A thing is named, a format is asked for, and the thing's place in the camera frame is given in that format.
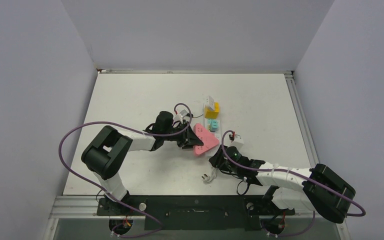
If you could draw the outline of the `pink triangular plug adapter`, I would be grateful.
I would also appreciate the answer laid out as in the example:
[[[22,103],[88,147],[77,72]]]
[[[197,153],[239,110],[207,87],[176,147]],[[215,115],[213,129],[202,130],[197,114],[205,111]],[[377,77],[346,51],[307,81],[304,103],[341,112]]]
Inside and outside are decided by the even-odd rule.
[[[193,147],[193,153],[197,157],[207,153],[220,144],[220,141],[215,135],[200,123],[196,123],[193,126],[193,132],[203,143],[203,145],[195,145]]]

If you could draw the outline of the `white power strip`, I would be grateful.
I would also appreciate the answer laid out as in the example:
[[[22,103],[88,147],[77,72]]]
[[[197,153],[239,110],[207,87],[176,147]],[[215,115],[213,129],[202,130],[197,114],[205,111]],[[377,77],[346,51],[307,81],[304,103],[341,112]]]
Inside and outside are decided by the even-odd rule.
[[[219,142],[221,142],[221,137],[223,135],[221,122],[222,121],[220,118],[204,118],[204,127],[210,133],[212,133],[218,139]]]

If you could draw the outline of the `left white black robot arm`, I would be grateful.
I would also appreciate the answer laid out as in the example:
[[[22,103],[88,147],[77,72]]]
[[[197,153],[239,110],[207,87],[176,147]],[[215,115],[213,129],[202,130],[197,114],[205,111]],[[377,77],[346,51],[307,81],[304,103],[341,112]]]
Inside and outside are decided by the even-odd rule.
[[[116,215],[125,214],[129,208],[129,201],[125,198],[129,193],[119,175],[128,152],[153,152],[163,146],[164,142],[176,142],[184,150],[204,145],[193,132],[189,121],[181,120],[178,125],[174,123],[172,113],[161,111],[144,133],[125,135],[106,125],[83,151],[81,161],[98,178],[106,197],[111,199],[109,208]]]

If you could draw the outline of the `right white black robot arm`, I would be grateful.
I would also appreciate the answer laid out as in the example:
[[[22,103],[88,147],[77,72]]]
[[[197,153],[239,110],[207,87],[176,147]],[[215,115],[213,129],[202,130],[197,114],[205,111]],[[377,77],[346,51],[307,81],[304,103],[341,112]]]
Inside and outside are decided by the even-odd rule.
[[[356,195],[349,183],[321,163],[313,168],[285,167],[248,158],[235,146],[220,146],[209,162],[250,185],[274,187],[274,192],[262,201],[263,209],[269,214],[286,209],[309,210],[340,224]]]

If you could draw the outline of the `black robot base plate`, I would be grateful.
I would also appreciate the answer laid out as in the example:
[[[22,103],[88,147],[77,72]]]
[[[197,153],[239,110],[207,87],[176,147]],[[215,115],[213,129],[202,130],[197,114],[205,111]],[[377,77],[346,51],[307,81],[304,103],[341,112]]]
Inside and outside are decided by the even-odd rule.
[[[293,209],[279,209],[262,195],[131,195],[126,204],[158,219],[164,230],[258,231],[260,219],[269,226],[278,224],[283,215],[293,216]]]

